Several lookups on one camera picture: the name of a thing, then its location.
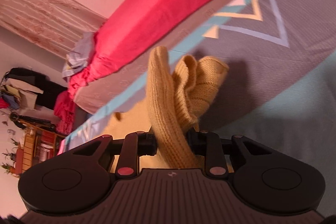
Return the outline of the tan cable knit cardigan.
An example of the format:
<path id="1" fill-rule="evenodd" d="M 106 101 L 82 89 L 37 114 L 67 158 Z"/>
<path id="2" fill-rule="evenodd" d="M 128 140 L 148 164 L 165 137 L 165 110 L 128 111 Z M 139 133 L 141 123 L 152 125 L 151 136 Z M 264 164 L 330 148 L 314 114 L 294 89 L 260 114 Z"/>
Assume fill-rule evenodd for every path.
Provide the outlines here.
<path id="1" fill-rule="evenodd" d="M 154 48 L 145 98 L 125 113 L 113 113 L 102 134 L 123 139 L 129 133 L 152 129 L 158 151 L 155 156 L 141 157 L 140 168 L 200 168 L 203 159 L 191 151 L 185 135 L 199 127 L 199 118 L 210 108 L 228 70 L 216 57 L 196 60 L 184 55 L 171 72 L 167 48 Z"/>

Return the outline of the pile of dark clothes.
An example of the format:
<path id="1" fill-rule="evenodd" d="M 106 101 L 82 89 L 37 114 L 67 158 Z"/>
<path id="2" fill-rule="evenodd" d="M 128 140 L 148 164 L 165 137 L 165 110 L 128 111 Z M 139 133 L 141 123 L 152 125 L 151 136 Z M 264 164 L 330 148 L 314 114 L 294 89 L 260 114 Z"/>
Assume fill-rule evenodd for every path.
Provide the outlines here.
<path id="1" fill-rule="evenodd" d="M 58 96 L 67 91 L 46 75 L 21 67 L 12 68 L 3 75 L 1 88 L 18 101 L 15 109 L 41 106 L 52 110 Z"/>

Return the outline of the stack of red bedding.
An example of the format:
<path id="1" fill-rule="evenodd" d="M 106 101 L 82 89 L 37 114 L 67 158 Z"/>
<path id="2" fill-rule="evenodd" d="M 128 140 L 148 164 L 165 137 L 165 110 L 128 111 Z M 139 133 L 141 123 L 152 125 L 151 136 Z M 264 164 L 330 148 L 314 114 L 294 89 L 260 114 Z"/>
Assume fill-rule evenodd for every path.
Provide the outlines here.
<path id="1" fill-rule="evenodd" d="M 54 115 L 59 118 L 56 130 L 64 135 L 73 131 L 75 121 L 75 103 L 70 98 L 68 91 L 61 92 L 55 102 Z"/>

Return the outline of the blue grey patterned bed sheet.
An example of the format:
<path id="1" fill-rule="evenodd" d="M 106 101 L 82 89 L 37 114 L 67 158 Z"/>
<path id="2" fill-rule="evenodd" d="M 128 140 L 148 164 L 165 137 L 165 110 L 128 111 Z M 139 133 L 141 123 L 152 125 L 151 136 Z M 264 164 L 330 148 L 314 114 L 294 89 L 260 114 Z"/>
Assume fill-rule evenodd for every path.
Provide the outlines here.
<path id="1" fill-rule="evenodd" d="M 335 0 L 213 0 L 159 41 L 175 67 L 214 56 L 229 72 L 202 130 L 245 135 L 317 168 L 335 213 Z"/>

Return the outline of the wooden bookshelf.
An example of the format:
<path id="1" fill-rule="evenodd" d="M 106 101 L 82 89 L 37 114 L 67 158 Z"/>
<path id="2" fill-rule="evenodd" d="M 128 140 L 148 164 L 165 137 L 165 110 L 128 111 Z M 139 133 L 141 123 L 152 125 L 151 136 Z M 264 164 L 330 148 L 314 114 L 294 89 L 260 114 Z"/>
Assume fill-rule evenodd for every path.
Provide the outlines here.
<path id="1" fill-rule="evenodd" d="M 51 159 L 60 152 L 64 134 L 53 132 L 37 125 L 25 124 L 26 129 L 23 144 L 16 151 L 15 167 L 16 176 L 20 176 L 32 166 Z"/>

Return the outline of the blue grey pillow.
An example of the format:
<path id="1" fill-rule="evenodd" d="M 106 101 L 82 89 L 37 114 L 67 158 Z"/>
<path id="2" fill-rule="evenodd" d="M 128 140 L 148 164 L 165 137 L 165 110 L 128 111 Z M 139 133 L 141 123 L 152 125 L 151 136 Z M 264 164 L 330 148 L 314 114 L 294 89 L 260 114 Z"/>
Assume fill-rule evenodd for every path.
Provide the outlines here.
<path id="1" fill-rule="evenodd" d="M 86 68 L 95 53 L 95 33 L 86 32 L 66 54 L 66 62 L 62 70 L 62 78 L 68 83 L 70 78 Z"/>

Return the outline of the floral beige curtain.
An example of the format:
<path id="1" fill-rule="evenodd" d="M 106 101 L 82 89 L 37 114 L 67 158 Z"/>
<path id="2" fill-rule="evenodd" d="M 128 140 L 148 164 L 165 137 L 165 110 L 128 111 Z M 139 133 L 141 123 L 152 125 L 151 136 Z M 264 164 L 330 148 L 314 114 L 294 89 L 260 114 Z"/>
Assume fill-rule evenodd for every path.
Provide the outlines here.
<path id="1" fill-rule="evenodd" d="M 1 0 L 1 27 L 63 59 L 105 21 L 74 0 Z"/>

